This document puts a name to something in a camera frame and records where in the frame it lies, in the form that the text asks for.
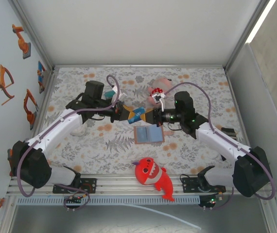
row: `red fish plush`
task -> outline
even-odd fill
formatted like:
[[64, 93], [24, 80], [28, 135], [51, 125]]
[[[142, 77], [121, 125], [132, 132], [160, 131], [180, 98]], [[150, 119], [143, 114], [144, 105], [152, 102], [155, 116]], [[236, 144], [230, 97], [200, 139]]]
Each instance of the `red fish plush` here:
[[165, 194], [162, 198], [174, 201], [172, 197], [173, 184], [164, 167], [160, 168], [153, 158], [143, 158], [133, 164], [136, 166], [135, 176], [138, 182], [143, 185], [155, 184], [156, 190], [164, 191]]

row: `patterned mat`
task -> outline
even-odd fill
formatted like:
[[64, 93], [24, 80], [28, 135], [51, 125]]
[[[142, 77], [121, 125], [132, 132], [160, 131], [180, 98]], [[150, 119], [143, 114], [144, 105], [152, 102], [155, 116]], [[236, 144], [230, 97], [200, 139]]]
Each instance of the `patterned mat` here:
[[[147, 87], [158, 77], [172, 79], [173, 85], [193, 82], [201, 86], [212, 101], [212, 123], [218, 128], [233, 128], [242, 142], [242, 134], [223, 69], [194, 68], [143, 68], [143, 67], [89, 67], [61, 68], [53, 87], [44, 126], [51, 124], [76, 96], [84, 92], [85, 82], [97, 80], [105, 84], [104, 92], [110, 87], [106, 76], [114, 75], [126, 92], [125, 104], [132, 109], [150, 108], [146, 102], [149, 96]], [[200, 90], [182, 85], [176, 91], [186, 90], [194, 101], [196, 111], [207, 116], [208, 101]], [[166, 107], [173, 108], [174, 92], [166, 98]], [[110, 123], [88, 120], [84, 124], [83, 136], [67, 136], [48, 156], [49, 163], [55, 166], [69, 166], [84, 174], [134, 174], [131, 163], [143, 157], [153, 157], [165, 167], [169, 174], [197, 174], [209, 165], [229, 167], [221, 156], [205, 144], [194, 140], [181, 131], [165, 136], [165, 142], [134, 144], [133, 127], [147, 125], [143, 121], [129, 124], [127, 121]], [[170, 131], [167, 124], [164, 131]]]

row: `fluorescent light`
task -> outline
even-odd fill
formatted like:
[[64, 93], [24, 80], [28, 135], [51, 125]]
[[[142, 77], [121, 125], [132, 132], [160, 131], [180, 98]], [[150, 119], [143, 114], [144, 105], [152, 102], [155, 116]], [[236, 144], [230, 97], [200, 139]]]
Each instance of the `fluorescent light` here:
[[251, 31], [248, 39], [246, 40], [246, 43], [251, 43], [251, 41], [253, 40], [253, 38], [255, 37], [256, 33], [258, 32], [258, 30], [260, 29], [262, 23], [264, 22], [264, 20], [266, 19], [266, 16], [268, 15], [269, 11], [271, 10], [271, 8], [273, 7], [273, 5], [275, 4], [276, 0], [270, 0], [269, 3], [267, 4], [265, 10], [263, 11], [263, 13], [261, 14], [260, 18], [258, 19], [257, 23], [255, 24], [253, 30]]

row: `small book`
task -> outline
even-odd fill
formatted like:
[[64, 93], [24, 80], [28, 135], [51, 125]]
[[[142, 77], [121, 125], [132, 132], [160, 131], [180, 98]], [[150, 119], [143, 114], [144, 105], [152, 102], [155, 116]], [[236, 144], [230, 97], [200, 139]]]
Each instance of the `small book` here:
[[134, 127], [135, 144], [164, 142], [163, 128], [157, 125], [135, 126]]

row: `gray floor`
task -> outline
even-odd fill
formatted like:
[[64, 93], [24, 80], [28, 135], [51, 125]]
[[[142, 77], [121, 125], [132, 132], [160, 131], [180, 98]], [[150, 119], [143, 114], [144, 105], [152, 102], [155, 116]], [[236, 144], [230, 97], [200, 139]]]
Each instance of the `gray floor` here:
[[12, 233], [264, 233], [261, 207], [257, 199], [234, 196], [221, 210], [203, 212], [197, 205], [146, 206], [162, 211], [202, 228], [128, 206], [90, 206], [76, 213], [63, 207], [20, 206]]

